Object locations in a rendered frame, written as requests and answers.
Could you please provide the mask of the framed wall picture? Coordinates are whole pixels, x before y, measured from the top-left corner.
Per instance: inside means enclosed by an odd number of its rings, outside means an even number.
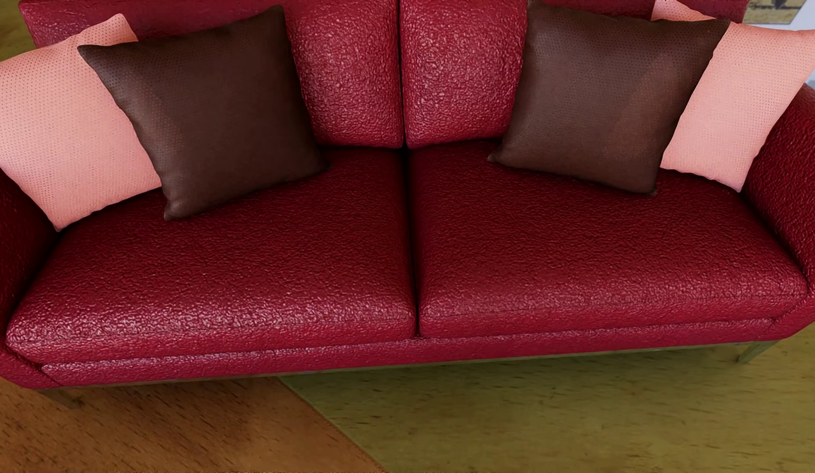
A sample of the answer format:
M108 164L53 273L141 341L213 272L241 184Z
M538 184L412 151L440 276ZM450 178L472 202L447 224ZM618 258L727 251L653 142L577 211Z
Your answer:
M749 25L790 25L807 0L749 0L743 22Z

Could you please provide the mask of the red textured sofa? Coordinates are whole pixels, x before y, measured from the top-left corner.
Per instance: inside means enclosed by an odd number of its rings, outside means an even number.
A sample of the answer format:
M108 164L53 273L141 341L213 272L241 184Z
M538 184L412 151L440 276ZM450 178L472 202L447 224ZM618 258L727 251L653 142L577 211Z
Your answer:
M0 167L0 376L66 388L744 343L815 322L815 90L740 192L489 162L533 0L19 0L35 49L281 5L322 173L166 220L160 188L56 231ZM743 22L749 0L540 0Z

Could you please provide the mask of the brown perforated cushion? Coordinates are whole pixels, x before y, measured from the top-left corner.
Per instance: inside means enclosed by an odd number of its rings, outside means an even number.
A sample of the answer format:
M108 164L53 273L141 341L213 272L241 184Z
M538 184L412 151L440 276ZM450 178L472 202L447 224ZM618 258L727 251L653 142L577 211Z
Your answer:
M645 20L540 0L527 19L512 116L488 161L653 194L728 19Z
M281 5L190 34L77 50L150 157L166 220L329 168Z

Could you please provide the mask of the pink perforated cushion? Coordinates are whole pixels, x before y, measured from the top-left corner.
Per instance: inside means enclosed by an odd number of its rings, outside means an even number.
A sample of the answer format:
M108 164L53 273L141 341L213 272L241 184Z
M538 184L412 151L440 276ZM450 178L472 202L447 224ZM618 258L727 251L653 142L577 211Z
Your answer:
M815 29L731 23L696 84L660 169L736 192L774 125L815 69Z
M161 187L129 119L77 51L136 40L116 14L0 61L0 167L56 231Z

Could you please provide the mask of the green carpet rug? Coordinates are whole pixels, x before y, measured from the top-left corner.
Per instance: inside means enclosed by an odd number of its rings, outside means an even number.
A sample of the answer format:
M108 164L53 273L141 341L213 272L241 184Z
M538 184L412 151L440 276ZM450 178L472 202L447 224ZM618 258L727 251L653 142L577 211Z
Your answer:
M815 322L739 347L295 375L391 473L815 473Z

